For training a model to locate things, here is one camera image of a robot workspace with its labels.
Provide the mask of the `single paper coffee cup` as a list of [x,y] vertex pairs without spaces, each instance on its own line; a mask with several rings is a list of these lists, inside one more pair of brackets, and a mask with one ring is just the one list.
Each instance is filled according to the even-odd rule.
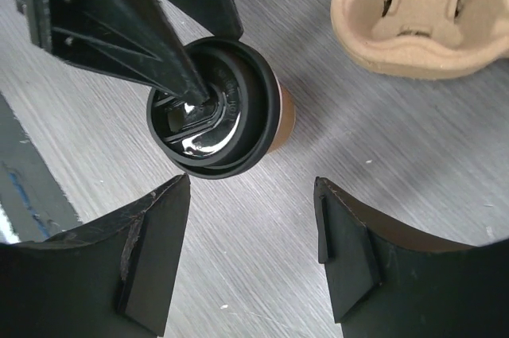
[[278,128],[274,140],[272,141],[267,153],[272,153],[282,147],[293,132],[296,122],[296,109],[293,102],[293,96],[289,91],[276,80],[279,90],[280,114]]

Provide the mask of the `single black cup lid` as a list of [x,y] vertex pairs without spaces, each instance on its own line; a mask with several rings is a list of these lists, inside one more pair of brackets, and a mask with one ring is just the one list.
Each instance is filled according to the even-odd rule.
[[241,41],[206,37],[185,47],[210,99],[192,105],[153,89],[146,118],[165,156],[186,173],[219,180],[245,173],[266,156],[280,114],[272,67]]

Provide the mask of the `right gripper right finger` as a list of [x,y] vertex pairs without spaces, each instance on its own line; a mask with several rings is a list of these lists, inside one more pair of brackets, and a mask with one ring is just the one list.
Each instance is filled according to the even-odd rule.
[[314,182],[318,261],[346,337],[505,337],[508,242],[431,235]]

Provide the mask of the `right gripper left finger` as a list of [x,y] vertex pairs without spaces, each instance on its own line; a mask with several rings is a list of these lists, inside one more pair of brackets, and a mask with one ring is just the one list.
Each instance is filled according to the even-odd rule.
[[189,205],[181,174],[43,242],[2,244],[2,336],[163,336]]

